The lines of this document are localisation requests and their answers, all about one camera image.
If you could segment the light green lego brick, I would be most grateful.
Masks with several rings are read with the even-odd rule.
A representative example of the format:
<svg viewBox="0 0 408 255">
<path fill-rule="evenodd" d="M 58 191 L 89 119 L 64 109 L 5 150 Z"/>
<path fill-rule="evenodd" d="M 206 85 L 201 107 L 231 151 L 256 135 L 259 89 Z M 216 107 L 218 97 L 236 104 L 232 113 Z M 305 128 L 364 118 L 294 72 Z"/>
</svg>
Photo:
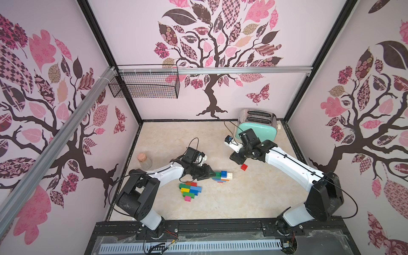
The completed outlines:
<svg viewBox="0 0 408 255">
<path fill-rule="evenodd" d="M 190 192 L 183 192 L 182 195 L 183 197 L 190 197 L 192 199 L 195 197 L 195 194 Z"/>
</svg>

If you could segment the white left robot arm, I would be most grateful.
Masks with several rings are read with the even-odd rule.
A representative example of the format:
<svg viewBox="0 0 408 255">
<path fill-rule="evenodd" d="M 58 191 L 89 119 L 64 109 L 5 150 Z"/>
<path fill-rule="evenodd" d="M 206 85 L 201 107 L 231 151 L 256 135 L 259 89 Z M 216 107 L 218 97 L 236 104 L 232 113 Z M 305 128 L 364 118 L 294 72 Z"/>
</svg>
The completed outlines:
<svg viewBox="0 0 408 255">
<path fill-rule="evenodd" d="M 160 238 L 164 232 L 165 220 L 153 210 L 157 192 L 164 185 L 185 175 L 191 175 L 194 180 L 201 181 L 216 176 L 216 173 L 206 163 L 197 165 L 183 163 L 180 160 L 155 171 L 131 170 L 129 179 L 114 200 L 114 204 L 141 223 L 152 237 Z"/>
</svg>

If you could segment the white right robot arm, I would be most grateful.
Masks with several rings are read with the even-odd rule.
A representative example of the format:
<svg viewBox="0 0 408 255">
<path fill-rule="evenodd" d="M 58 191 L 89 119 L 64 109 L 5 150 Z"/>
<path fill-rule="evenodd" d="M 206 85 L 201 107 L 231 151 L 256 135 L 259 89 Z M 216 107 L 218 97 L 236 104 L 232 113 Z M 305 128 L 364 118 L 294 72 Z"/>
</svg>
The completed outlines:
<svg viewBox="0 0 408 255">
<path fill-rule="evenodd" d="M 261 141 L 253 131 L 248 129 L 239 133 L 240 142 L 227 136 L 224 143 L 233 149 L 230 160 L 238 165 L 246 159 L 254 159 L 281 170 L 295 180 L 307 192 L 305 202 L 283 211 L 276 219 L 275 227 L 281 235 L 289 235 L 296 226 L 317 220 L 328 221 L 344 204 L 348 195 L 341 188 L 340 179 L 334 172 L 324 173 L 287 154 L 275 142 Z"/>
</svg>

